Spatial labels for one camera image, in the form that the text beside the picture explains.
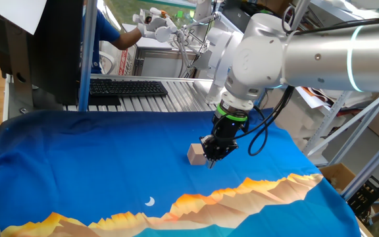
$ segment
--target green ring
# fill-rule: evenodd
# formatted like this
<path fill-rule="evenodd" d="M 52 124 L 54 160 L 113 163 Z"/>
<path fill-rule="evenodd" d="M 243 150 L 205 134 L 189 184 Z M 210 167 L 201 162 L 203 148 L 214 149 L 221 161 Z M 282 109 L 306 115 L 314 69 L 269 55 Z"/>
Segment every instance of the green ring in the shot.
<path fill-rule="evenodd" d="M 222 107 L 220 105 L 217 106 L 217 111 L 221 115 L 226 115 L 226 112 L 223 111 L 223 109 L 222 109 Z M 226 118 L 232 119 L 232 120 L 238 121 L 238 122 L 245 122 L 248 119 L 247 116 L 245 116 L 244 118 L 239 118 L 239 117 L 235 117 L 235 116 L 232 116 L 232 115 L 227 115 Z"/>

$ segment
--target person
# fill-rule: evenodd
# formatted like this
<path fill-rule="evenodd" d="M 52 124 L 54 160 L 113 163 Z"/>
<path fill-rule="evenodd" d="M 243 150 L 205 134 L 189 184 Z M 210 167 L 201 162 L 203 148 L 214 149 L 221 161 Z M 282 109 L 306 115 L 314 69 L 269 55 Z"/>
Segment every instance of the person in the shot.
<path fill-rule="evenodd" d="M 86 12 L 87 0 L 84 1 L 83 16 Z M 142 37 L 142 34 L 138 28 L 130 32 L 120 34 L 116 28 L 114 28 L 103 16 L 103 13 L 97 10 L 96 31 L 95 31 L 95 44 L 93 47 L 93 61 L 91 64 L 91 73 L 101 74 L 102 69 L 99 65 L 99 42 L 108 41 L 113 44 L 119 50 L 125 50 L 134 44 Z"/>

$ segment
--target person's arm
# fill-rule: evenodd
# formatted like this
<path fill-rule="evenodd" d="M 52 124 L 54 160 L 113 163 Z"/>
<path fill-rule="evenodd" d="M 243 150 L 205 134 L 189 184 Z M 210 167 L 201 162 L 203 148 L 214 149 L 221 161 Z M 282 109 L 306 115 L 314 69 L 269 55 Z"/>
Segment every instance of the person's arm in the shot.
<path fill-rule="evenodd" d="M 112 41 L 111 44 L 119 50 L 125 50 L 136 44 L 140 38 L 141 32 L 138 28 L 135 28 L 130 32 L 121 34 L 120 37 L 117 40 Z"/>
<path fill-rule="evenodd" d="M 100 40 L 108 41 L 113 44 L 119 50 L 125 50 L 134 44 L 141 38 L 141 31 L 137 28 L 131 32 L 119 34 L 116 30 L 103 16 L 102 12 L 97 13 L 98 22 L 100 22 Z"/>

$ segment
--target blue tablecloth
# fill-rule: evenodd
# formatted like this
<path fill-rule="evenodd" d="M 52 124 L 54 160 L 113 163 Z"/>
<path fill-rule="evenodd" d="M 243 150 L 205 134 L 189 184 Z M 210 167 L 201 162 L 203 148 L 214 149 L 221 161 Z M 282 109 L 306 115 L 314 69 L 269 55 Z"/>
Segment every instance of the blue tablecloth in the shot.
<path fill-rule="evenodd" d="M 320 174 L 289 134 L 275 125 L 269 128 L 265 149 L 256 157 L 247 154 L 253 137 L 247 136 L 238 140 L 239 149 L 213 169 L 191 166 L 188 148 L 200 136 L 210 134 L 212 116 L 213 112 L 40 111 L 4 122 L 0 127 L 1 230 L 42 222 L 52 213 L 85 226 L 127 212 L 159 219 L 171 213 L 171 205 L 185 194 L 212 200 L 215 191 L 236 190 L 247 178 L 276 182 L 292 174 Z M 251 119 L 253 127 L 257 115 Z M 155 204 L 147 206 L 144 203 L 150 197 Z M 305 197 L 266 205 L 236 228 L 213 223 L 189 230 L 146 228 L 138 234 L 360 236 L 353 212 L 325 179 Z"/>

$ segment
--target white paper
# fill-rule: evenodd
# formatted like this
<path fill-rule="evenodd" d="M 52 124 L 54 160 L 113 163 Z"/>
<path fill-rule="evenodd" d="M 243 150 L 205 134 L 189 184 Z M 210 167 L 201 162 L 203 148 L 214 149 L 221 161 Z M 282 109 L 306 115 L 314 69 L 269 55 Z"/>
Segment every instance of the white paper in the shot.
<path fill-rule="evenodd" d="M 46 0 L 0 0 L 0 15 L 23 30 L 34 34 L 45 4 Z"/>
<path fill-rule="evenodd" d="M 305 102 L 307 102 L 307 104 L 309 105 L 309 107 L 311 107 L 312 109 L 320 107 L 320 106 L 328 105 L 327 103 L 323 102 L 319 98 L 317 98 L 315 96 L 310 96 L 300 86 L 296 87 L 296 90 L 299 92 L 299 94 L 302 96 L 302 98 L 305 100 Z"/>

